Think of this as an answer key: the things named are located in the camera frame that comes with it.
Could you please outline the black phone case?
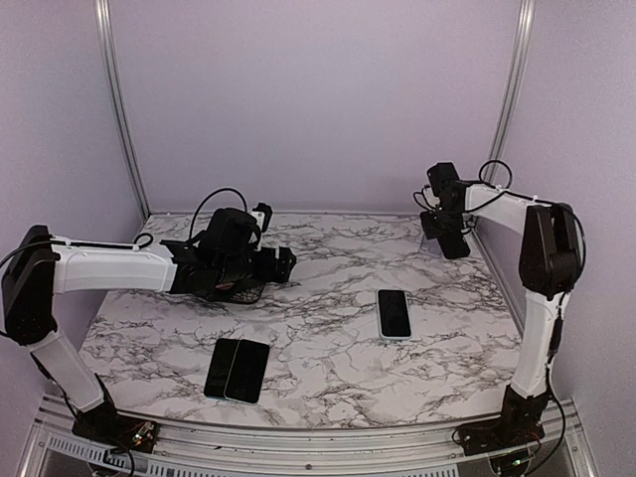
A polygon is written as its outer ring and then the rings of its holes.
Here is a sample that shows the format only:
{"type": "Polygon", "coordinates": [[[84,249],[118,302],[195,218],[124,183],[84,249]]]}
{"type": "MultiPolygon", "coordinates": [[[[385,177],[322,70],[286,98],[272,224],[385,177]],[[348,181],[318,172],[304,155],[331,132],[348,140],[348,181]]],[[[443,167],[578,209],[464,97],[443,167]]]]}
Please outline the black phone case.
{"type": "Polygon", "coordinates": [[[465,258],[471,253],[470,246],[468,245],[462,231],[446,233],[439,236],[436,240],[443,257],[446,259],[454,260],[458,258],[465,258]]]}

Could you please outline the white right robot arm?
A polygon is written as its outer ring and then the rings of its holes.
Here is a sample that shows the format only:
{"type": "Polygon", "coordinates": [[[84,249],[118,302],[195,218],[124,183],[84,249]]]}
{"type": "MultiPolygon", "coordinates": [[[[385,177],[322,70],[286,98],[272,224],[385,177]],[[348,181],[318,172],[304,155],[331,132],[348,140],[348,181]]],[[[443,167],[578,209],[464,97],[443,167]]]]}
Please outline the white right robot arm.
{"type": "Polygon", "coordinates": [[[522,349],[511,381],[521,398],[548,390],[547,370],[557,353],[562,311],[582,275],[586,248],[580,220],[571,206],[510,191],[483,179],[462,180],[450,162],[426,172],[434,206],[420,221],[426,239],[435,240],[446,259],[470,254],[465,219],[484,219],[521,236],[519,276],[526,296],[522,349]]]}

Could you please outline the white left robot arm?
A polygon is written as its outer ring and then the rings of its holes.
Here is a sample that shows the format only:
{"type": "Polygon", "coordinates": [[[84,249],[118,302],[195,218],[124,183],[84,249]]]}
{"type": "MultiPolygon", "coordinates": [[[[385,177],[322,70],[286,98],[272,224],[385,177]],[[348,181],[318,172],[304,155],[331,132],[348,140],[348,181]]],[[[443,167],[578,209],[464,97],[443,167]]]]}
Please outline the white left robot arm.
{"type": "Polygon", "coordinates": [[[2,336],[28,349],[45,376],[66,393],[105,442],[124,435],[125,420],[53,315],[55,296],[86,290],[146,290],[229,302],[244,289],[285,283],[296,264],[288,247],[266,247],[271,211],[222,208],[185,240],[144,244],[88,242],[31,227],[1,266],[2,336]]]}

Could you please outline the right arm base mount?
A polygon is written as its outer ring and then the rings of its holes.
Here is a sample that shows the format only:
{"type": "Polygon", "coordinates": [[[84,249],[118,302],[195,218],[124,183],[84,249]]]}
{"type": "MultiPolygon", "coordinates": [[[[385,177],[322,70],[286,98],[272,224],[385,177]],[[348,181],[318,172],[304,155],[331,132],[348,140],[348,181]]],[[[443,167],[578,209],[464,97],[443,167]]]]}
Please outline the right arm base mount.
{"type": "Polygon", "coordinates": [[[542,415],[550,397],[549,392],[521,397],[507,386],[499,416],[459,425],[457,442],[466,456],[472,456],[541,440],[545,436],[542,415]]]}

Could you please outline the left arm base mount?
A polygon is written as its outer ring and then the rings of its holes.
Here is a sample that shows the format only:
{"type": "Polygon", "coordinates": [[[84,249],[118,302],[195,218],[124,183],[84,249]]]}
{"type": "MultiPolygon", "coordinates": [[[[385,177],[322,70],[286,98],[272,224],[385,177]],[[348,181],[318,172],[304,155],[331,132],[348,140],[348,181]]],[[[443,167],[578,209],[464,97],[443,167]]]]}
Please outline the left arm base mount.
{"type": "Polygon", "coordinates": [[[84,439],[151,453],[158,430],[157,422],[123,415],[113,404],[104,402],[87,412],[78,411],[72,433],[84,439]]]}

